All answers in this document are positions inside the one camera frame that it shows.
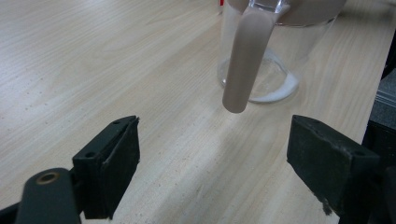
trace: pitcher handle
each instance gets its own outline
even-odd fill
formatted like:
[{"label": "pitcher handle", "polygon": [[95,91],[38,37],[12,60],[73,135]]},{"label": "pitcher handle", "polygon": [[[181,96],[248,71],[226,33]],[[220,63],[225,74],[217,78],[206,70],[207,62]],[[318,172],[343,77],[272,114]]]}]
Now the pitcher handle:
[{"label": "pitcher handle", "polygon": [[276,21],[288,9],[285,5],[278,13],[255,7],[247,7],[244,11],[233,41],[222,99],[230,112],[245,110]]}]

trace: light wood surface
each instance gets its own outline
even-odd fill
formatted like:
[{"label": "light wood surface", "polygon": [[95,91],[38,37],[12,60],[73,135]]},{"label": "light wood surface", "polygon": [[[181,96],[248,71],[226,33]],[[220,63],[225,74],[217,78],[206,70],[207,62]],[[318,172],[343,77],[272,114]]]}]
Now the light wood surface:
[{"label": "light wood surface", "polygon": [[286,162],[291,115],[361,141],[394,7],[348,0],[297,93],[235,115],[216,78],[217,2],[1,1],[0,208],[137,115],[141,162],[112,223],[337,223]]}]

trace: black mechanical part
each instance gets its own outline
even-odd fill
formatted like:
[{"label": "black mechanical part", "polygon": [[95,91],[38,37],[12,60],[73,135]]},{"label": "black mechanical part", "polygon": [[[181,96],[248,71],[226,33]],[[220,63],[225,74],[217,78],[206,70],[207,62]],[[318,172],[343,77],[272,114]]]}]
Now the black mechanical part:
[{"label": "black mechanical part", "polygon": [[367,223],[370,213],[362,205],[361,186],[379,160],[374,152],[318,120],[292,118],[288,162],[324,208],[346,223]]},{"label": "black mechanical part", "polygon": [[107,125],[74,158],[74,168],[32,176],[20,203],[0,210],[1,224],[80,223],[112,218],[140,159],[137,124],[131,116]]}]

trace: clear plastic jug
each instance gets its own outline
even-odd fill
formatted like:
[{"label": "clear plastic jug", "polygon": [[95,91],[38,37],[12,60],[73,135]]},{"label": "clear plastic jug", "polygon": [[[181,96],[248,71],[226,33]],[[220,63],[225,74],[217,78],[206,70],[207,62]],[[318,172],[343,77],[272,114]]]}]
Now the clear plastic jug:
[{"label": "clear plastic jug", "polygon": [[226,0],[218,77],[231,112],[282,100],[346,0]]}]

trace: wooden table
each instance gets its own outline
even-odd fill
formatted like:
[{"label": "wooden table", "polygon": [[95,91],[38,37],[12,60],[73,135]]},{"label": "wooden table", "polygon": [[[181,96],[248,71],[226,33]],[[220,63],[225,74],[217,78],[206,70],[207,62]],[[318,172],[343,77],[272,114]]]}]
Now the wooden table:
[{"label": "wooden table", "polygon": [[394,19],[348,0],[298,92],[235,115],[216,78],[217,0],[2,1],[0,207],[137,115],[141,162],[113,223],[337,223],[286,162],[291,115],[360,142]]}]

